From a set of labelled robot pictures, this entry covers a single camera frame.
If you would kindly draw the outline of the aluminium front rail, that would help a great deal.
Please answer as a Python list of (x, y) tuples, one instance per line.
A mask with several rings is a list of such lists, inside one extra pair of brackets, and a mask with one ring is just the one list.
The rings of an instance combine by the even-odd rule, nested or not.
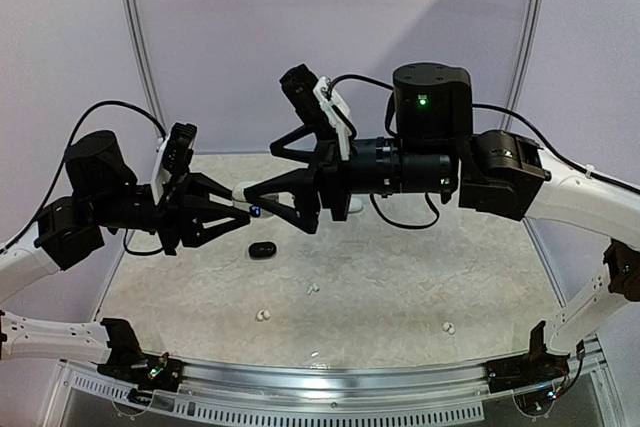
[(480, 401), (485, 409), (506, 407), (517, 423), (543, 426), (584, 418), (587, 424), (614, 425), (619, 420), (619, 400), (608, 365), (595, 337), (585, 343), (583, 359), (571, 358), (570, 373), (563, 378), (517, 390), (491, 393), (483, 369), (489, 360), (452, 364), (378, 369), (331, 369), (325, 365), (304, 368), (266, 367), (179, 359), (186, 366), (176, 392), (143, 391), (135, 384), (99, 374), (95, 367), (77, 362), (60, 366), (57, 383), (45, 423), (59, 426), (71, 388), (66, 384), (75, 374), (88, 374), (104, 381), (132, 388), (133, 400), (140, 394), (211, 392), (249, 394), (283, 399), (343, 399), (349, 402), (382, 401), (410, 403), (425, 401), (430, 406)]

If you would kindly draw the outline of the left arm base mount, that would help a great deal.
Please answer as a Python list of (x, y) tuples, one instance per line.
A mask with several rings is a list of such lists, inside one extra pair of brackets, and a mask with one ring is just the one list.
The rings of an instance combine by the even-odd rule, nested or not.
[(108, 360), (97, 366), (103, 376), (135, 384), (139, 390), (176, 392), (186, 364), (169, 353), (157, 356), (139, 349), (113, 349)]

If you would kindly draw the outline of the aluminium corner post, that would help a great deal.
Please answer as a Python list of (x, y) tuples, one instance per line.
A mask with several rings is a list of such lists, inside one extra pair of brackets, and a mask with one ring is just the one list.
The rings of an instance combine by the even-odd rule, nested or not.
[(149, 107), (150, 113), (163, 127), (166, 127), (167, 123), (164, 119), (160, 98), (152, 72), (138, 2), (137, 0), (122, 1), (133, 56), (146, 104)]
[(521, 98), (525, 77), (529, 67), (536, 29), (539, 23), (542, 0), (508, 0), (515, 8), (515, 32), (508, 41), (509, 75), (507, 77), (501, 106), (506, 114), (499, 114), (498, 126), (509, 130), (512, 125), (510, 113), (514, 113)]

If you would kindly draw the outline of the left aluminium corner post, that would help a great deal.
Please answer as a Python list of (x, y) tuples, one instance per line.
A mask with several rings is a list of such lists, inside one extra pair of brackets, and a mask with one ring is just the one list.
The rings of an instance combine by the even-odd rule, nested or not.
[(160, 98), (152, 72), (138, 2), (137, 0), (122, 1), (133, 56), (146, 104), (149, 107), (150, 113), (163, 127), (166, 127), (167, 123), (164, 119)]

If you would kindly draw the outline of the black earbud charging case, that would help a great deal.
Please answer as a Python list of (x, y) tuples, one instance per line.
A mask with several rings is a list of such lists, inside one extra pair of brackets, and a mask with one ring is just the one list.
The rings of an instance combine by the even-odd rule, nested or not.
[(277, 246), (274, 242), (254, 242), (248, 247), (248, 254), (251, 259), (268, 259), (277, 253)]

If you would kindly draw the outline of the white gold-trimmed charging case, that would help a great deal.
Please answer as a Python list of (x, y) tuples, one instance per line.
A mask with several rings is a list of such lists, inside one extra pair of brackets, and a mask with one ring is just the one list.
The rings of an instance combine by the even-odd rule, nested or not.
[(259, 203), (256, 203), (256, 196), (245, 195), (245, 190), (253, 187), (255, 181), (243, 181), (237, 183), (232, 189), (232, 206), (238, 210), (248, 213), (255, 219), (267, 219), (273, 216), (273, 213), (264, 209)]

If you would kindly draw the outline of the white stem earbud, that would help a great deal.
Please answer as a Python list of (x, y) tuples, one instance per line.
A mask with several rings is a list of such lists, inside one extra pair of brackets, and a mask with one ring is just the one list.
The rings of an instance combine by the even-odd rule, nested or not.
[(320, 287), (317, 284), (309, 285), (307, 288), (307, 294), (311, 295), (312, 293), (316, 293), (320, 290)]

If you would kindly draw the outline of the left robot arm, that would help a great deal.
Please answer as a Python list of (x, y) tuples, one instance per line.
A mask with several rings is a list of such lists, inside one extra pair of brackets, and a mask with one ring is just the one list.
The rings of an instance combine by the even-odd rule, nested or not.
[[(159, 143), (149, 183), (126, 165), (114, 132), (92, 132), (69, 146), (63, 165), (69, 196), (46, 205), (21, 239), (1, 252), (1, 298), (81, 263), (105, 242), (108, 230), (158, 237), (161, 251), (198, 248), (249, 224), (230, 205), (232, 192), (189, 165), (197, 129), (175, 124)], [(50, 358), (111, 365), (128, 381), (148, 373), (148, 359), (124, 319), (64, 323), (1, 313), (1, 358)]]

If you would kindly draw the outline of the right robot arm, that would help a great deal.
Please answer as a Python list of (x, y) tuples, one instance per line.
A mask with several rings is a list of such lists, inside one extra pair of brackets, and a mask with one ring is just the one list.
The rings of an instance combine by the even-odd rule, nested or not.
[(558, 221), (607, 236), (602, 271), (531, 333), (517, 374), (537, 383), (609, 316), (639, 298), (639, 190), (562, 156), (540, 133), (473, 130), (469, 73), (418, 62), (388, 83), (386, 135), (362, 139), (335, 80), (305, 66), (281, 87), (302, 126), (273, 142), (299, 168), (246, 188), (245, 200), (312, 233), (322, 209), (347, 216), (355, 194), (438, 195), (442, 202), (519, 221)]

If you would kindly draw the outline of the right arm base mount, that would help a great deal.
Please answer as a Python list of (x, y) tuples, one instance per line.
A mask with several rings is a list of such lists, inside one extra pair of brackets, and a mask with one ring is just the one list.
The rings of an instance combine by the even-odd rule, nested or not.
[(552, 353), (545, 345), (529, 347), (524, 354), (483, 363), (491, 393), (517, 390), (563, 378), (569, 373), (569, 353)]

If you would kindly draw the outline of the right aluminium corner post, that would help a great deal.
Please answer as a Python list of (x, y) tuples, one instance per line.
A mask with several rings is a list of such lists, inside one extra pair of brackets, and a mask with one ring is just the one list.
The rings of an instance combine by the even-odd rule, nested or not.
[(508, 0), (515, 8), (515, 32), (508, 41), (509, 75), (507, 77), (501, 106), (506, 114), (499, 114), (498, 126), (509, 130), (512, 125), (510, 113), (514, 113), (521, 98), (525, 77), (529, 67), (536, 29), (539, 23), (542, 0)]

